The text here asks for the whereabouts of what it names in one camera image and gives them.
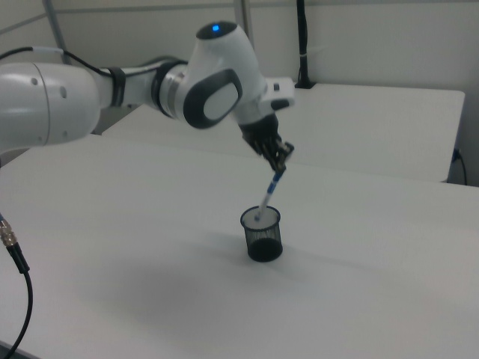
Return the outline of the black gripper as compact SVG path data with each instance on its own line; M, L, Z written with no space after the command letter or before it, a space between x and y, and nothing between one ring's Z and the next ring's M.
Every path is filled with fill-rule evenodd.
M239 125L243 140L268 161L276 174L286 171L286 164L292 156L295 147L289 142L278 141L278 118L275 114L268 115L258 122Z

